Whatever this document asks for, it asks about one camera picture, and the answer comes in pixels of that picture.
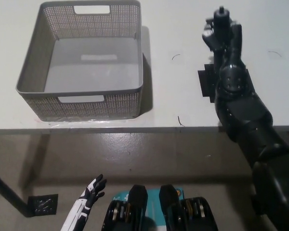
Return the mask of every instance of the perforated basket wall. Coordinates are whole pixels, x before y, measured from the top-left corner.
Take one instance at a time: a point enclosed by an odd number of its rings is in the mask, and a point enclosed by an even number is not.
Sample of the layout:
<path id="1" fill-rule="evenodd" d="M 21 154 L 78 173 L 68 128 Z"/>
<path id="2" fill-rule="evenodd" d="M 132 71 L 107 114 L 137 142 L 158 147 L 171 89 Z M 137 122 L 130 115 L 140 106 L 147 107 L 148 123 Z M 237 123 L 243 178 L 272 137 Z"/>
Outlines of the perforated basket wall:
<path id="1" fill-rule="evenodd" d="M 76 14 L 74 5 L 108 5 L 110 13 Z M 140 31 L 140 4 L 134 0 L 43 3 L 17 90 L 43 121 L 137 117 L 142 88 L 105 94 L 103 102 L 92 103 L 61 103 L 57 95 L 43 92 L 56 40 L 85 37 L 141 39 Z"/>

